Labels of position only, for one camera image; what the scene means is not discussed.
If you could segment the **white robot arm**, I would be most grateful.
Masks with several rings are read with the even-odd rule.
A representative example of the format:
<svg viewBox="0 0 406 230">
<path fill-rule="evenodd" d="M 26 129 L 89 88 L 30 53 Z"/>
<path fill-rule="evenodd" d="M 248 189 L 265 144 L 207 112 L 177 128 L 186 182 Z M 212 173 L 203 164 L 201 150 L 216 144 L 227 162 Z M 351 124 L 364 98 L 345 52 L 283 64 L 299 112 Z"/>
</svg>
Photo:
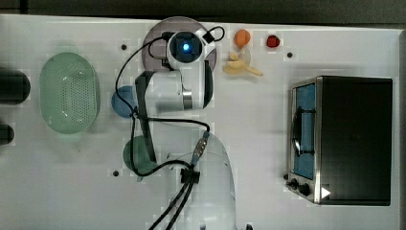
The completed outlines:
<svg viewBox="0 0 406 230">
<path fill-rule="evenodd" d="M 130 141 L 130 167 L 141 177 L 166 170 L 169 206 L 148 230 L 236 230 L 236 198 L 230 161 L 203 122 L 166 118 L 168 112 L 205 108 L 213 96 L 207 56 L 215 39 L 204 30 L 163 32 L 164 71 L 135 80 L 133 116 L 143 134 Z"/>
</svg>

